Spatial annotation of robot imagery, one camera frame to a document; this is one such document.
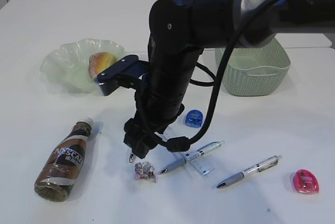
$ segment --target pen tip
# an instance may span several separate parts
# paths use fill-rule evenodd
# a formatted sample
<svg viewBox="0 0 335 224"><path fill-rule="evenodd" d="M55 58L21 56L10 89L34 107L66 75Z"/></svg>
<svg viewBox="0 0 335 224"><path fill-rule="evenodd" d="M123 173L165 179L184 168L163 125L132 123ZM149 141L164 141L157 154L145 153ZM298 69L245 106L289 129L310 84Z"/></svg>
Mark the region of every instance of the pen tip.
<svg viewBox="0 0 335 224"><path fill-rule="evenodd" d="M221 187L224 187L225 185L226 185L226 183L223 182L223 183L218 184L218 185L216 186L216 188L221 188Z"/></svg>
<svg viewBox="0 0 335 224"><path fill-rule="evenodd" d="M165 168L165 169L161 170L158 174L164 174L164 173L166 173L167 171L168 171L168 169Z"/></svg>
<svg viewBox="0 0 335 224"><path fill-rule="evenodd" d="M129 156L129 163L132 163L135 159L135 154L131 153Z"/></svg>

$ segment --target bread roll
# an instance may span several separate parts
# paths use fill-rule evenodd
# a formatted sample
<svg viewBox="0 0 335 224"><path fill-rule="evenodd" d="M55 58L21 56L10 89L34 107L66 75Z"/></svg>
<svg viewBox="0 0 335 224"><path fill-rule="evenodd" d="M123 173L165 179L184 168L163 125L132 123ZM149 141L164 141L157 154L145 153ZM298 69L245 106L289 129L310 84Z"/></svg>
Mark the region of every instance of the bread roll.
<svg viewBox="0 0 335 224"><path fill-rule="evenodd" d="M96 78L99 73L110 67L116 62L116 57L109 52L99 52L90 56L88 65L88 74L92 79Z"/></svg>

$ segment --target candy wrapper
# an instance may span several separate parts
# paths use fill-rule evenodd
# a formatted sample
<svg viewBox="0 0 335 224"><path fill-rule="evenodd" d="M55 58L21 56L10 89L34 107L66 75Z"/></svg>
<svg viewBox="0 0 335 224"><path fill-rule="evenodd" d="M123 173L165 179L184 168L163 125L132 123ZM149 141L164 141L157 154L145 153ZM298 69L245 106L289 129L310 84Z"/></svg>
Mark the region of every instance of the candy wrapper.
<svg viewBox="0 0 335 224"><path fill-rule="evenodd" d="M135 179L144 179L156 183L155 168L149 162L135 164Z"/></svg>

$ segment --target white ruler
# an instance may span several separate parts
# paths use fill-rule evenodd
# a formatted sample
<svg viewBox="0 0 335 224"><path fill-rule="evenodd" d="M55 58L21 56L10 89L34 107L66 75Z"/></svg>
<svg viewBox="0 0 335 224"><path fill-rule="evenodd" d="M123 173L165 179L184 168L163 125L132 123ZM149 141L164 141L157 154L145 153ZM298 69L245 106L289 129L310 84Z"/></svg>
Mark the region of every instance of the white ruler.
<svg viewBox="0 0 335 224"><path fill-rule="evenodd" d="M176 138L180 135L177 135L176 132L168 126L164 135L160 136L162 136L166 141L167 139ZM214 168L209 165L203 157L199 156L197 151L180 152L180 154L201 176L205 176L214 170Z"/></svg>

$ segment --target woven plastic basket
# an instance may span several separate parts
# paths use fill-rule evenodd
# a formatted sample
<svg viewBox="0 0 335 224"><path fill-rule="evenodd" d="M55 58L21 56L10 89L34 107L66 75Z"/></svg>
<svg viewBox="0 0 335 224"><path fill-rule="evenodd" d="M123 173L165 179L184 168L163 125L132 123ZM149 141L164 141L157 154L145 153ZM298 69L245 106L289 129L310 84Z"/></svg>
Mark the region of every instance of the woven plastic basket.
<svg viewBox="0 0 335 224"><path fill-rule="evenodd" d="M224 49L215 49L217 65ZM234 49L225 70L223 84L235 96L264 96L274 92L291 62L276 39L258 49Z"/></svg>

